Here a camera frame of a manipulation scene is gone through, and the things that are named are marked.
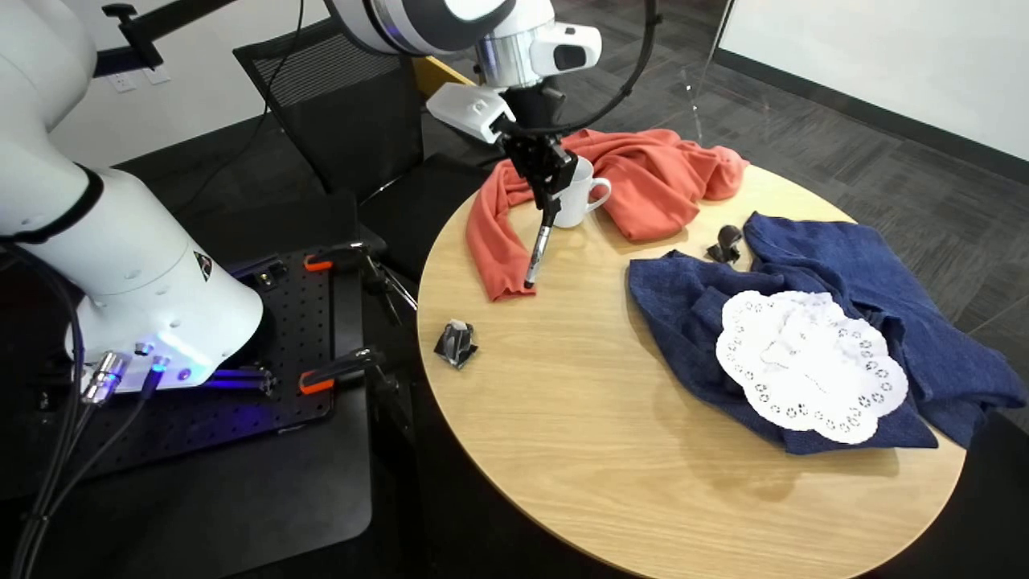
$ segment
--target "white lace doily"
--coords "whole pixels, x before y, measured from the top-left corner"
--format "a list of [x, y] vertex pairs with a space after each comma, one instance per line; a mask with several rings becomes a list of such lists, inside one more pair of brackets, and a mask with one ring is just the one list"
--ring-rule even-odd
[[830, 293], [736, 293], [721, 320], [721, 368], [779, 429], [863, 445], [905, 396], [883, 337], [845, 320]]

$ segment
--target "round wooden table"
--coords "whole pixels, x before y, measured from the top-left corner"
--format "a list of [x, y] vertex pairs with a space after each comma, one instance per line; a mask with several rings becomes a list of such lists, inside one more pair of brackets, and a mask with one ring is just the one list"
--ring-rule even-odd
[[[467, 251], [467, 202], [420, 278], [419, 344], [429, 392], [477, 468], [567, 543], [641, 577], [858, 577], [912, 543], [949, 503], [963, 451], [792, 457], [677, 387], [626, 297], [626, 262], [703, 255], [759, 209], [849, 219], [750, 169], [738, 196], [656, 246], [605, 215], [552, 232], [540, 290], [487, 303]], [[529, 248], [536, 209], [512, 214]], [[478, 353], [433, 353], [448, 320], [477, 325]]]

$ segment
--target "orange cloth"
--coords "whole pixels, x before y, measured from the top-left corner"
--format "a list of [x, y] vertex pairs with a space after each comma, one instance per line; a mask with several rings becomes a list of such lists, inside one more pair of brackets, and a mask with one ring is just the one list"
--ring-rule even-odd
[[[673, 129], [574, 132], [563, 143], [612, 181], [605, 202], [613, 228], [629, 242], [677, 235], [696, 215], [696, 199], [726, 199], [738, 190], [745, 160], [730, 148], [700, 148]], [[507, 226], [512, 206], [529, 202], [529, 187], [502, 160], [477, 192], [467, 246], [487, 300], [529, 297], [524, 286], [527, 248]]]

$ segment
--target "navy blue cloth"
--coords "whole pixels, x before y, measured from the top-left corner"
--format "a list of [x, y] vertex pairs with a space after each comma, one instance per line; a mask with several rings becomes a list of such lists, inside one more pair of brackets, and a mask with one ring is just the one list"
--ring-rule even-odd
[[909, 396], [863, 448], [936, 448], [924, 419], [969, 448], [976, 415], [1024, 404], [1005, 361], [956, 333], [871, 228], [753, 215], [741, 232], [755, 251], [750, 273], [673, 251], [633, 262], [626, 286], [682, 387], [750, 432], [792, 453], [841, 448], [813, 432], [769, 425], [721, 369], [715, 357], [721, 309], [741, 290], [834, 293], [845, 317], [867, 320], [887, 337], [909, 376]]

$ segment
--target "wall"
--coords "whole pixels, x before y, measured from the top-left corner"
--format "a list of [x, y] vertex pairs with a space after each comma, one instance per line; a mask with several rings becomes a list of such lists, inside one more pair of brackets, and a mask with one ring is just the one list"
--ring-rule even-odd
[[1024, 0], [736, 0], [724, 52], [1029, 160]]
[[[110, 0], [68, 0], [85, 22], [95, 48], [126, 45], [115, 22], [98, 14]], [[135, 0], [139, 14], [166, 0]], [[94, 80], [85, 96], [53, 129], [63, 155], [83, 166], [118, 166], [263, 109], [230, 48], [292, 31], [298, 0], [235, 0], [157, 42], [157, 75], [118, 75]], [[306, 22], [323, 21], [322, 0], [306, 0]]]

